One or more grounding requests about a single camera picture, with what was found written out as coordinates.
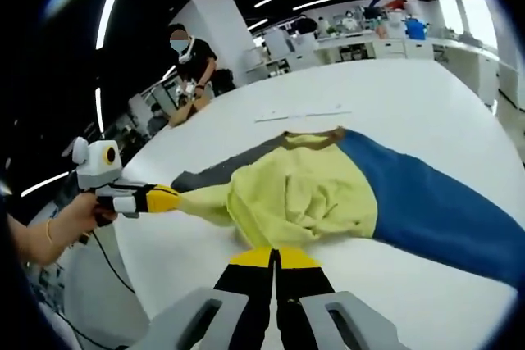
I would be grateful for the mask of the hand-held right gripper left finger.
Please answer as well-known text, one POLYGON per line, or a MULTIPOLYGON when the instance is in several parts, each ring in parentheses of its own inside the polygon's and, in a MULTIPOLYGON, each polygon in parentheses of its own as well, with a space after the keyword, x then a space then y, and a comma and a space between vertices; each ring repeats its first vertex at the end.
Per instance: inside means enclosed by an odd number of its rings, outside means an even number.
POLYGON ((138 349, 260 349, 269 326, 274 250, 232 257, 216 284, 158 314, 138 349))

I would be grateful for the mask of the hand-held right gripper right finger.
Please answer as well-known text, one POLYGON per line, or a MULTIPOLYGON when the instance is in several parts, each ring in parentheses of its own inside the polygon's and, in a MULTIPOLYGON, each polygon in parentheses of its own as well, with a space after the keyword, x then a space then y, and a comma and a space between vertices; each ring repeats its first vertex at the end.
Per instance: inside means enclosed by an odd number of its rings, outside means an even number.
POLYGON ((395 325, 297 248, 275 251, 277 325, 286 349, 403 349, 395 325))

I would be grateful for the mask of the person's left hand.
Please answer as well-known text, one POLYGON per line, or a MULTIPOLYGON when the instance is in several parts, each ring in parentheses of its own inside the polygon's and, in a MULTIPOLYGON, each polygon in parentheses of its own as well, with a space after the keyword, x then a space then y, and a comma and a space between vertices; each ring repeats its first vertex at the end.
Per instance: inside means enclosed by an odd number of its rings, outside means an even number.
POLYGON ((53 246, 65 248, 73 244, 82 234, 98 227, 97 217, 113 222, 117 214, 98 203, 92 193, 80 193, 47 225, 48 239, 53 246))

